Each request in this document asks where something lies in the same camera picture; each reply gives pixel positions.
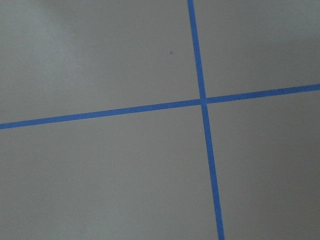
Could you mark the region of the brown table mat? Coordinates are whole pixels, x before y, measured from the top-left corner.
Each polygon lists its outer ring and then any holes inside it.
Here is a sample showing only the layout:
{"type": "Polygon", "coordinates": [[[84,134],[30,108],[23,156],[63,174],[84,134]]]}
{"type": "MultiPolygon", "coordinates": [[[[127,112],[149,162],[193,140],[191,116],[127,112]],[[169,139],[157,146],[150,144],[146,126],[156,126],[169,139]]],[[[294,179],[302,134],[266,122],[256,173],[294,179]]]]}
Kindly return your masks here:
{"type": "Polygon", "coordinates": [[[3,0],[3,240],[317,240],[317,0],[3,0]]]}

